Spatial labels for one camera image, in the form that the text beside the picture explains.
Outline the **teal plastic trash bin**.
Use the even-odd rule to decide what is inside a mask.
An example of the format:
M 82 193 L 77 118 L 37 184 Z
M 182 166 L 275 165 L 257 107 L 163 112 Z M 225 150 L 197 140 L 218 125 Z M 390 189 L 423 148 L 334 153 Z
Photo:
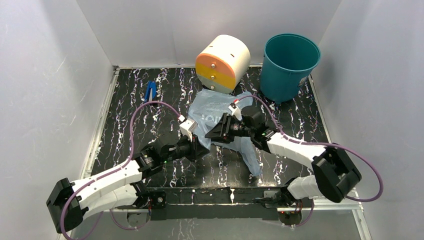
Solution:
M 293 33 L 271 37 L 264 46 L 260 91 L 270 101 L 291 101 L 321 59 L 320 48 Z

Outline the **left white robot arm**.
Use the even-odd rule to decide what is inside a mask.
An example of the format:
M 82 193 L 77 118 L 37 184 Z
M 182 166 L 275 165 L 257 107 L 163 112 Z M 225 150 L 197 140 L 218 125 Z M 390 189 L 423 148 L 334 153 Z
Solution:
M 166 194 L 148 190 L 143 180 L 161 172 L 168 162 L 183 158 L 195 162 L 209 152 L 196 135 L 182 136 L 175 144 L 148 144 L 129 162 L 91 177 L 59 180 L 46 201 L 57 233 L 73 230 L 88 217 L 121 206 L 164 208 Z

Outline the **white drawer box orange front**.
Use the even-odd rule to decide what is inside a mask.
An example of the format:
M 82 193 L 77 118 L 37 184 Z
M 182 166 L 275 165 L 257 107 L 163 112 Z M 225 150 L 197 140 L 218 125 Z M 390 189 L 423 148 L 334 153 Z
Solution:
M 202 85 L 230 94 L 251 63 L 248 47 L 238 38 L 218 35 L 195 59 L 195 72 Z

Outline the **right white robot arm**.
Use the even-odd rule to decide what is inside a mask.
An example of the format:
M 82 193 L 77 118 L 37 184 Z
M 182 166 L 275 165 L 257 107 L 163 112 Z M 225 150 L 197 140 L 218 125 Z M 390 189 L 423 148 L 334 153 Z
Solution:
M 281 188 L 276 200 L 288 207 L 295 207 L 301 199 L 313 197 L 325 197 L 339 203 L 362 179 L 345 150 L 301 144 L 293 137 L 283 136 L 253 106 L 244 107 L 237 114 L 223 113 L 205 137 L 223 144 L 233 142 L 236 137 L 247 137 L 256 148 L 287 157 L 311 169 L 312 175 L 292 178 Z

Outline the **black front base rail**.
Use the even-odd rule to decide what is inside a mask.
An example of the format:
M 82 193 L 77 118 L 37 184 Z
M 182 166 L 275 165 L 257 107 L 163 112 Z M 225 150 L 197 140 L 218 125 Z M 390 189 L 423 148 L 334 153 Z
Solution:
M 170 219 L 262 219 L 298 225 L 303 201 L 284 187 L 146 187 L 135 186 L 130 210 L 152 210 L 154 221 Z

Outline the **blue stapler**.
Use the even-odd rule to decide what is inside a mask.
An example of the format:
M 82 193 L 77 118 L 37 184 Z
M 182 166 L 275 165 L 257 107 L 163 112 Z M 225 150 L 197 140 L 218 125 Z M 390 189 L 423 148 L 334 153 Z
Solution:
M 144 103 L 157 100 L 157 85 L 155 81 L 148 81 L 146 92 L 144 95 Z

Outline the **light blue plastic bag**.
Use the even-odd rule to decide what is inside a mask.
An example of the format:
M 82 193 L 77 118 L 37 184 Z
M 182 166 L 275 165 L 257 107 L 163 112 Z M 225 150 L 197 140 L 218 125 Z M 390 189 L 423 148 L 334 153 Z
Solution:
M 232 96 L 209 89 L 202 89 L 196 94 L 196 97 L 188 108 L 188 117 L 198 124 L 197 128 L 194 130 L 194 134 L 198 136 L 199 142 L 205 148 L 210 150 L 211 144 L 214 144 L 239 152 L 250 173 L 254 177 L 257 177 L 262 174 L 262 169 L 257 160 L 256 148 L 249 137 L 236 136 L 234 141 L 230 143 L 219 143 L 205 138 L 205 134 L 212 130 L 218 123 L 223 113 L 231 112 L 229 109 L 230 103 L 235 99 L 249 95 L 251 95 L 251 93 L 248 91 Z

